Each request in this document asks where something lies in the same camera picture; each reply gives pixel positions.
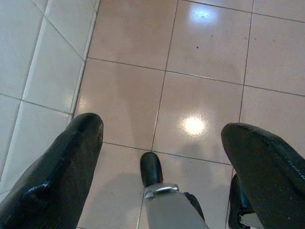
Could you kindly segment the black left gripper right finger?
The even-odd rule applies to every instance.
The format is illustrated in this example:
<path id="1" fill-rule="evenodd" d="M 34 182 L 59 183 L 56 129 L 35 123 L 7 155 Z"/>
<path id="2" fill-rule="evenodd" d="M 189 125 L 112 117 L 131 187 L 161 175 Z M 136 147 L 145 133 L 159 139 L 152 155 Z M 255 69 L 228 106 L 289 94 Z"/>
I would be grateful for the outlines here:
<path id="1" fill-rule="evenodd" d="M 229 227 L 304 228 L 304 158 L 281 137 L 250 124 L 225 125 L 221 139 L 235 170 Z"/>

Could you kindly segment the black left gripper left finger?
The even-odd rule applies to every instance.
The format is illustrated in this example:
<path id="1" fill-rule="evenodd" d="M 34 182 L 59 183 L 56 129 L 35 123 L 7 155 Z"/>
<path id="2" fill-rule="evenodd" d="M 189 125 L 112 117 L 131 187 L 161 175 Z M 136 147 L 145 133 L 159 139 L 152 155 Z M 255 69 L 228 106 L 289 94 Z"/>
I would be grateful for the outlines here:
<path id="1" fill-rule="evenodd" d="M 102 142 L 103 121 L 99 115 L 75 117 L 1 202 L 1 228 L 76 228 Z"/>

